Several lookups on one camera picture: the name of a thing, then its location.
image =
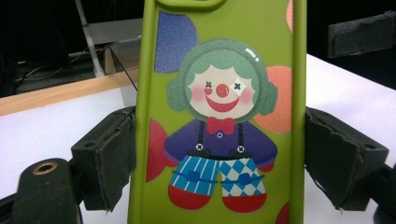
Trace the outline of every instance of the clown face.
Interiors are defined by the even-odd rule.
[[[206,117],[238,119],[254,106],[251,79],[240,77],[233,67],[223,70],[210,65],[195,74],[189,88],[192,108]]]

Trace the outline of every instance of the white table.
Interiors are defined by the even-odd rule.
[[[15,193],[20,173],[49,158],[71,159],[70,148],[109,113],[135,104],[132,85],[115,87],[0,117],[0,198]],[[396,91],[307,56],[306,105],[324,110],[389,148],[396,163]],[[84,223],[126,223],[129,185],[113,213],[86,212]],[[365,212],[341,213],[305,177],[305,224],[372,224],[376,204]]]

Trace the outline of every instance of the wooden edge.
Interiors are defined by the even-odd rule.
[[[137,70],[132,72],[132,77],[134,77],[135,74],[137,74]],[[129,80],[126,74],[122,72],[114,75],[96,77],[62,86],[47,88],[44,90],[8,96],[0,98],[0,116],[44,105],[52,105],[101,91],[109,91],[130,84],[131,80]]]

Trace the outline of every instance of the red circle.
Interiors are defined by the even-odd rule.
[[[226,97],[228,96],[229,89],[228,86],[225,84],[219,84],[216,87],[216,93],[218,94],[219,97]]]

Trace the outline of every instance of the clown mouth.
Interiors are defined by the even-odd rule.
[[[211,99],[209,99],[209,97],[206,96],[206,101],[212,109],[214,109],[218,112],[228,112],[228,111],[232,110],[238,104],[239,98],[237,98],[236,100],[234,100],[230,103],[221,104],[221,103],[212,101]]]

